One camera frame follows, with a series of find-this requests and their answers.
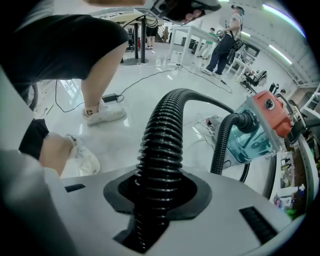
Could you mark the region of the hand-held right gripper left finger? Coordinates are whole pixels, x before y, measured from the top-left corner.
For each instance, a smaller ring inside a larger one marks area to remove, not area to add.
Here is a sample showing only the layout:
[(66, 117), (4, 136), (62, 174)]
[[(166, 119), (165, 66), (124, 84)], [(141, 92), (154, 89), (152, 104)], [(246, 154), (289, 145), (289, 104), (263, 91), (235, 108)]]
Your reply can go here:
[(78, 256), (142, 256), (113, 239), (126, 229), (130, 217), (116, 212), (103, 194), (108, 182), (131, 170), (126, 167), (73, 178), (59, 178), (54, 170), (47, 170), (53, 205)]

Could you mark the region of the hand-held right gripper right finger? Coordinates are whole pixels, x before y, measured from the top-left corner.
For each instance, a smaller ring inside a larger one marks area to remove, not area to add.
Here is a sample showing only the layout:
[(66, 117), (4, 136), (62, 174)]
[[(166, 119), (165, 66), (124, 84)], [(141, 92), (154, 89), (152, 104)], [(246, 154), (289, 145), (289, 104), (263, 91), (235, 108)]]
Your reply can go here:
[(212, 190), (208, 206), (196, 218), (170, 222), (149, 250), (149, 256), (239, 256), (261, 243), (240, 209), (254, 207), (275, 229), (288, 225), (288, 216), (247, 185), (217, 174), (195, 171)]

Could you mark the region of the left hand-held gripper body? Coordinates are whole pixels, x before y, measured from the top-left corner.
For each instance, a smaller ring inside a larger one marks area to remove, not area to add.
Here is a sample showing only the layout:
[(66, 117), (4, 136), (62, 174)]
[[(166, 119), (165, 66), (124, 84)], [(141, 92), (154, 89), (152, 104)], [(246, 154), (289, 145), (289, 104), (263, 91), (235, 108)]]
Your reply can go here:
[(219, 0), (146, 0), (144, 5), (134, 7), (144, 15), (178, 25), (182, 25), (186, 14), (194, 10), (203, 10), (205, 16), (221, 8)]

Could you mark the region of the red and teal vacuum cleaner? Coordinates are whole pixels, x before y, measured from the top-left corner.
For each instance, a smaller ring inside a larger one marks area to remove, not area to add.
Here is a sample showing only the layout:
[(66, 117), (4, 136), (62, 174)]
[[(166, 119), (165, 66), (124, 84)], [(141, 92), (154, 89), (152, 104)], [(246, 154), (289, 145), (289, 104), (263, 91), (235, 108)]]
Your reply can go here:
[(284, 147), (284, 138), (292, 125), (284, 104), (270, 91), (248, 96), (235, 111), (254, 118), (253, 128), (231, 128), (224, 158), (224, 168), (248, 164), (261, 156), (273, 155)]

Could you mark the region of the person's left hand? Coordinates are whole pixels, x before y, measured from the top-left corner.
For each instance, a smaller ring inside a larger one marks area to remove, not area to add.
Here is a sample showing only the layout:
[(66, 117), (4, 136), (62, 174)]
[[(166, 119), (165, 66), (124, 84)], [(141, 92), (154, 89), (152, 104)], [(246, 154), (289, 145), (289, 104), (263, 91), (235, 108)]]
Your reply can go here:
[(188, 24), (196, 19), (201, 18), (204, 14), (205, 12), (203, 10), (196, 9), (192, 13), (187, 13), (185, 15), (185, 18), (181, 21), (181, 24), (182, 25)]

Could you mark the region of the person's white right shoe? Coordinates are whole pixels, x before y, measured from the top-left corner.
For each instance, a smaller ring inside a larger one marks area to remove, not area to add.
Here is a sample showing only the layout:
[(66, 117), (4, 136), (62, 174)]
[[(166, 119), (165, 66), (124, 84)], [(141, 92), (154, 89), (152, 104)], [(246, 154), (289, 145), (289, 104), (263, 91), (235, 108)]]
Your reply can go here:
[(75, 135), (65, 136), (72, 143), (69, 160), (74, 162), (80, 176), (95, 175), (101, 172), (101, 165), (98, 158), (86, 147), (83, 140)]

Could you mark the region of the person's white shoe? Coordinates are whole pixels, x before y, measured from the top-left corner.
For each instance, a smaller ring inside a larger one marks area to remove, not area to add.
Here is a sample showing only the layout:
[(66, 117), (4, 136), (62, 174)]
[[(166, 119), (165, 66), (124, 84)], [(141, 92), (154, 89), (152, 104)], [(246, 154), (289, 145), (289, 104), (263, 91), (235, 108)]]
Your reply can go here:
[(88, 110), (83, 109), (82, 116), (88, 126), (105, 122), (113, 122), (126, 116), (125, 109), (119, 104), (107, 104), (102, 99), (97, 106), (97, 112), (87, 115)]
[(95, 175), (101, 172), (101, 165), (98, 158), (86, 147), (83, 140), (75, 135), (65, 136), (72, 143), (69, 160), (74, 162), (80, 176)]

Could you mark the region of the person's right leg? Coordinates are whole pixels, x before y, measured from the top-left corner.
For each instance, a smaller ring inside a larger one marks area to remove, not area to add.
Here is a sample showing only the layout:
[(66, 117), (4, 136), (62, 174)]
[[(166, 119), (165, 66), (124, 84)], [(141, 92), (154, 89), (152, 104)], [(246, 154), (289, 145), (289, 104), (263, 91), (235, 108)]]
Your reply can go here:
[(69, 138), (50, 132), (43, 140), (39, 162), (43, 167), (53, 169), (61, 176), (73, 147), (74, 144)]

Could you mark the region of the person's leg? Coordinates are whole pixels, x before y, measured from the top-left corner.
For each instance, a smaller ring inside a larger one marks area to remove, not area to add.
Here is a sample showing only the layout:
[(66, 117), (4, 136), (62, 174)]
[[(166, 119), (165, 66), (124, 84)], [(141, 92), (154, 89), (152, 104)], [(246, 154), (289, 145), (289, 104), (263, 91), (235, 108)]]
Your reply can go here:
[(74, 144), (69, 138), (50, 132), (43, 140), (39, 162), (43, 167), (53, 169), (61, 176), (73, 147)]
[(92, 66), (87, 79), (81, 82), (86, 116), (98, 112), (101, 97), (112, 81), (127, 45), (128, 42), (126, 41), (100, 58)]

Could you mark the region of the white table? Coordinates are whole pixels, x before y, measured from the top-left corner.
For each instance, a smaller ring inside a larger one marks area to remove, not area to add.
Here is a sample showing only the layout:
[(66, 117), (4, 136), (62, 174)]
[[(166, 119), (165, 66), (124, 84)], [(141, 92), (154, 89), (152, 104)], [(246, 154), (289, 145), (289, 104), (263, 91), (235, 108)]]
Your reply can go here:
[(238, 65), (238, 69), (235, 71), (234, 75), (236, 76), (235, 81), (239, 82), (242, 76), (245, 74), (246, 71), (251, 70), (251, 61), (252, 56), (247, 53), (240, 54), (239, 57), (234, 58), (232, 63), (229, 65), (226, 74), (228, 75), (229, 72)]

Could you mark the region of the person's white left shoe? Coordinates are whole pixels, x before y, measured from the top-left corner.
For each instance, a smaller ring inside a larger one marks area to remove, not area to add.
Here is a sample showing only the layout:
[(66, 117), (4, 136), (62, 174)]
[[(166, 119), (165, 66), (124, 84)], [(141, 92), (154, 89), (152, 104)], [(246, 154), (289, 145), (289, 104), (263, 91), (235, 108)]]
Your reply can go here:
[(105, 122), (113, 122), (126, 116), (125, 109), (119, 104), (107, 104), (102, 99), (97, 106), (97, 112), (87, 115), (88, 110), (83, 109), (82, 116), (88, 126)]

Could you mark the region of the person's left leg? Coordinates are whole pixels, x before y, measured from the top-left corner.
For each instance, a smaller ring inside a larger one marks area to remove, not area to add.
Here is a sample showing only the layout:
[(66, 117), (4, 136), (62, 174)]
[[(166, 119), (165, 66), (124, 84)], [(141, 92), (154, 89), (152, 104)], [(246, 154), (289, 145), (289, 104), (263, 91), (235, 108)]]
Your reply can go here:
[(127, 45), (128, 42), (126, 41), (100, 58), (92, 66), (87, 79), (81, 82), (86, 116), (98, 112), (101, 97), (112, 81)]

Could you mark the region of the black office chair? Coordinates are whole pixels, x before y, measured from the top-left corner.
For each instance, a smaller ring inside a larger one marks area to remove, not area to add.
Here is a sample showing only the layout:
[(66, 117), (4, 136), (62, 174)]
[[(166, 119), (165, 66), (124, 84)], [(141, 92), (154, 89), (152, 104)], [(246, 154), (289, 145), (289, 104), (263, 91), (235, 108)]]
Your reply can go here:
[(247, 72), (244, 74), (245, 79), (240, 82), (240, 84), (247, 89), (247, 91), (252, 94), (257, 94), (254, 87), (262, 87), (267, 82), (267, 71), (261, 71), (256, 74)]

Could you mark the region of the long ceiling light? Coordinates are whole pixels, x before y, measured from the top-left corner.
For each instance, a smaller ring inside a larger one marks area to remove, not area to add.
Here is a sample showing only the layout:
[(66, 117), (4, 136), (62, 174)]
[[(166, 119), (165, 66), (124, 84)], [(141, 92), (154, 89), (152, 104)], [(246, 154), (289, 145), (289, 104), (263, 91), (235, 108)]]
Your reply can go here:
[(292, 61), (286, 56), (284, 55), (280, 50), (278, 50), (276, 47), (274, 47), (273, 45), (269, 44), (268, 47), (277, 55), (279, 55), (283, 60), (285, 60), (289, 65), (292, 65)]

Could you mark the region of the person's black shorts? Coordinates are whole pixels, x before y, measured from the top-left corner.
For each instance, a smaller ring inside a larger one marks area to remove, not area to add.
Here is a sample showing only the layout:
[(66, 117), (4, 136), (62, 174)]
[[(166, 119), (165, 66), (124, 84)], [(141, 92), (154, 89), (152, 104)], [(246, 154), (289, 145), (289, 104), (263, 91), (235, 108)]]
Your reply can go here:
[(10, 34), (0, 65), (24, 96), (43, 80), (86, 80), (104, 55), (129, 41), (119, 24), (90, 15), (52, 15)]

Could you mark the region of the black visitor chair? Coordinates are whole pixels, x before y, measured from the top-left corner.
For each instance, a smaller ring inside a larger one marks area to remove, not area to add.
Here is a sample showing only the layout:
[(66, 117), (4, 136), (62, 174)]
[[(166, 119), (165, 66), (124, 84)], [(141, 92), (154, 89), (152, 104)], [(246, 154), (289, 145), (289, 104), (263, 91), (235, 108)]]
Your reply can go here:
[(299, 106), (292, 99), (288, 103), (292, 110), (289, 115), (291, 117), (291, 131), (284, 139), (284, 144), (287, 151), (293, 151), (294, 143), (298, 141), (300, 135), (304, 136), (307, 133), (311, 128), (312, 121), (301, 112)]

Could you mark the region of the black round stool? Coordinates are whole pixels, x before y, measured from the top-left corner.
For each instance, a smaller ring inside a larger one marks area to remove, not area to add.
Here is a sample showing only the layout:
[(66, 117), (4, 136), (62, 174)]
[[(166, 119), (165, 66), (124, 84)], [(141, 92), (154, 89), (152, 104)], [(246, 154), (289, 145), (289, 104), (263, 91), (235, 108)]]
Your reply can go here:
[(30, 85), (27, 96), (28, 96), (27, 105), (32, 111), (34, 111), (36, 109), (37, 104), (38, 104), (38, 98), (39, 98), (38, 86), (36, 83), (32, 83)]

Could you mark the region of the person's white t-shirt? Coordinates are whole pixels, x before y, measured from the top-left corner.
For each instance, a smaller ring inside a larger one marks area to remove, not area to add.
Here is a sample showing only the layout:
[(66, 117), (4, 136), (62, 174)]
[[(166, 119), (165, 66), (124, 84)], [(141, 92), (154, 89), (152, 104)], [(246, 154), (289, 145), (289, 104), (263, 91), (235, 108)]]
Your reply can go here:
[(54, 0), (40, 0), (22, 18), (22, 21), (15, 29), (15, 32), (40, 19), (52, 16), (54, 14), (54, 5)]

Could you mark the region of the white frame desk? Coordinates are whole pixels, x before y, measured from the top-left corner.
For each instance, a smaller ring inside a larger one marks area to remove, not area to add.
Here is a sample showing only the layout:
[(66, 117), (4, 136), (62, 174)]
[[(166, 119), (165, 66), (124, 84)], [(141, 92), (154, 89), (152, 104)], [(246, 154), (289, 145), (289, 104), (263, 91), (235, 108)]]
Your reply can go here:
[(205, 30), (193, 26), (193, 25), (173, 25), (172, 26), (172, 36), (171, 36), (171, 42), (170, 42), (170, 47), (169, 47), (169, 52), (167, 55), (167, 59), (171, 60), (172, 54), (174, 51), (174, 42), (176, 39), (176, 33), (177, 32), (184, 32), (186, 33), (186, 40), (184, 44), (184, 48), (182, 51), (181, 59), (180, 59), (180, 64), (183, 65), (186, 59), (186, 53), (189, 49), (189, 45), (191, 42), (192, 36), (199, 38), (198, 45), (196, 47), (196, 51), (194, 53), (194, 57), (192, 59), (192, 63), (194, 64), (195, 61), (197, 60), (197, 55), (200, 50), (200, 46), (202, 44), (202, 41), (210, 41), (210, 42), (218, 42), (218, 38), (216, 36), (211, 35), (209, 32), (206, 32)]

